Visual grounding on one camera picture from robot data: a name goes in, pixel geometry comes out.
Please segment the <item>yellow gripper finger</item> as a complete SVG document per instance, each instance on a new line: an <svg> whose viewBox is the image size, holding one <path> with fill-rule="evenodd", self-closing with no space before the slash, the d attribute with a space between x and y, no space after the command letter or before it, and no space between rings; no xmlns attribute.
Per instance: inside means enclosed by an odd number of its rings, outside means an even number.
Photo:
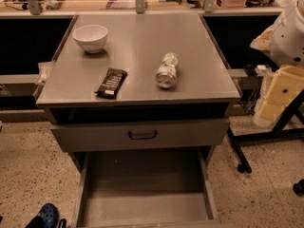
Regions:
<svg viewBox="0 0 304 228"><path fill-rule="evenodd" d="M273 27L267 27L258 37L256 37L250 44L250 48L257 49L260 51L269 51L271 34L273 32Z"/></svg>
<svg viewBox="0 0 304 228"><path fill-rule="evenodd" d="M264 77L255 107L256 122L275 122L304 89L304 67L284 65Z"/></svg>

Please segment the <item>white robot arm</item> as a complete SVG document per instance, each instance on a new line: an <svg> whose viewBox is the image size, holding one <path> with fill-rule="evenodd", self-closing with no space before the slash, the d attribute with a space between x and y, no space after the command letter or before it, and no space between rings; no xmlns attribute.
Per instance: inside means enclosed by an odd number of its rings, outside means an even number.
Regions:
<svg viewBox="0 0 304 228"><path fill-rule="evenodd" d="M250 44L277 66L262 82L254 123L273 124L304 89L304 0L292 0Z"/></svg>

